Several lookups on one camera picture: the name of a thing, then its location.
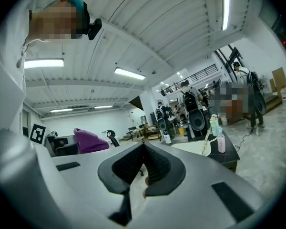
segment cable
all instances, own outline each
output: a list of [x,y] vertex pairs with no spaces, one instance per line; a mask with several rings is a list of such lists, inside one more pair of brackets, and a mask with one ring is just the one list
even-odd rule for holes
[[[247,134],[247,135],[245,135],[245,136],[251,135],[251,133],[253,133],[253,130],[254,130],[254,128],[251,129],[250,134]],[[235,147],[238,148],[238,150],[237,150],[236,152],[238,152],[238,151],[240,150],[240,146],[241,146],[242,142],[245,141],[245,140],[244,140],[244,137],[245,137],[245,136],[243,136],[243,140],[240,142],[239,146],[238,146],[238,145],[235,145]]]

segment fluorescent light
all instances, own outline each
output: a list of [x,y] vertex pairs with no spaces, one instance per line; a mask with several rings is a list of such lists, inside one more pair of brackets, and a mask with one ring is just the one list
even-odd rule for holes
[[112,108],[113,105],[106,105],[106,106],[95,106],[95,109],[104,109],[104,108]]
[[139,80],[144,80],[146,78],[144,75],[132,73],[130,71],[123,70],[121,68],[116,68],[114,73],[126,75],[126,76],[129,76],[129,77],[132,77],[132,78],[136,78],[136,79],[139,79]]
[[63,59],[34,59],[26,60],[24,68],[63,67]]
[[58,112],[67,112],[67,111],[72,111],[73,109],[53,109],[50,110],[51,113],[58,113]]
[[229,10],[230,10],[230,0],[224,0],[224,7],[223,7],[223,25],[222,30],[225,31],[228,27],[229,21]]

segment purple bag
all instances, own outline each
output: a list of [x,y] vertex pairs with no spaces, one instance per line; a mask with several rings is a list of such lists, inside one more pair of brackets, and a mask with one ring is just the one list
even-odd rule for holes
[[96,134],[78,128],[75,128],[73,132],[78,141],[77,147],[80,154],[92,153],[109,148],[109,144],[100,139]]

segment railing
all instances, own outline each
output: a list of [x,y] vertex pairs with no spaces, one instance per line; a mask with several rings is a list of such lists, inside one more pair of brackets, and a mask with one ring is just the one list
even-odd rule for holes
[[165,96],[167,94],[170,94],[170,93],[173,93],[179,89],[181,89],[181,82],[185,82],[185,81],[188,81],[189,82],[189,85],[192,85],[194,84],[195,82],[199,81],[200,79],[214,73],[218,71],[217,67],[216,67],[216,64],[212,64],[211,66],[195,73],[195,74],[192,74],[190,75],[189,77],[186,77],[184,79],[182,79],[181,81],[177,82],[177,83],[174,83],[173,85],[171,86],[168,86],[167,88],[165,89],[162,89],[160,91],[160,93]]

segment bottle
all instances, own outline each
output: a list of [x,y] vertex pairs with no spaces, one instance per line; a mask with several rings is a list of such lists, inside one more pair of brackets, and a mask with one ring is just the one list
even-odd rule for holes
[[170,137],[170,135],[168,135],[167,132],[164,133],[164,140],[165,140],[165,142],[166,142],[167,144],[172,143],[172,142],[171,142],[171,137]]
[[218,143],[218,151],[220,153],[224,153],[225,152],[225,136],[223,135],[223,129],[221,127],[218,127],[217,143]]
[[210,125],[211,125],[211,128],[212,128],[213,136],[218,136],[219,123],[218,123],[218,118],[217,118],[216,114],[213,114],[211,116]]
[[284,106],[286,106],[286,85],[282,86],[281,95],[282,95],[282,103]]

